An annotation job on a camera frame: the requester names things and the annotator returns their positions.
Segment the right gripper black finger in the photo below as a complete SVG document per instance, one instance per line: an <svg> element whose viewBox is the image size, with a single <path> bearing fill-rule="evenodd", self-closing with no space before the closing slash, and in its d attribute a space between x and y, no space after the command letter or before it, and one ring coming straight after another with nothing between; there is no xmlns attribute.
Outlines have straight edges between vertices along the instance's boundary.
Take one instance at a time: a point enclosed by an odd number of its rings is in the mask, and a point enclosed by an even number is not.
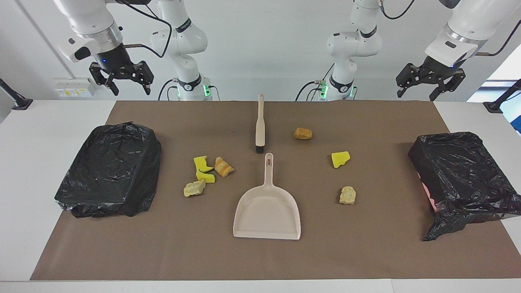
<svg viewBox="0 0 521 293"><path fill-rule="evenodd" d="M146 95L151 94L151 84L154 81L154 75L145 61L132 65L131 80L142 86Z"/></svg>
<svg viewBox="0 0 521 293"><path fill-rule="evenodd" d="M115 96L119 95L119 89L114 82L115 74L113 72L110 72L108 77L104 77L102 74L102 67L97 62L91 62L89 71L97 85L102 85L110 89Z"/></svg>

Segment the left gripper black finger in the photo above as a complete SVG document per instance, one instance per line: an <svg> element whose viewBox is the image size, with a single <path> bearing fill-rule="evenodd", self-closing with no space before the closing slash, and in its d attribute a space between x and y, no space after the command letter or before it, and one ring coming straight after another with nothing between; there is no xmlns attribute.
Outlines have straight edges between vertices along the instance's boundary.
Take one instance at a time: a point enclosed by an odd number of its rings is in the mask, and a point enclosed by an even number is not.
<svg viewBox="0 0 521 293"><path fill-rule="evenodd" d="M396 85L398 86L397 97L402 98L405 91L412 86L422 83L422 67L408 63L396 76Z"/></svg>
<svg viewBox="0 0 521 293"><path fill-rule="evenodd" d="M445 92L454 92L463 82L465 77L466 74L464 69L458 69L454 72L447 82L444 82L441 77L437 77L438 86L429 95L430 101L435 101L439 95Z"/></svg>

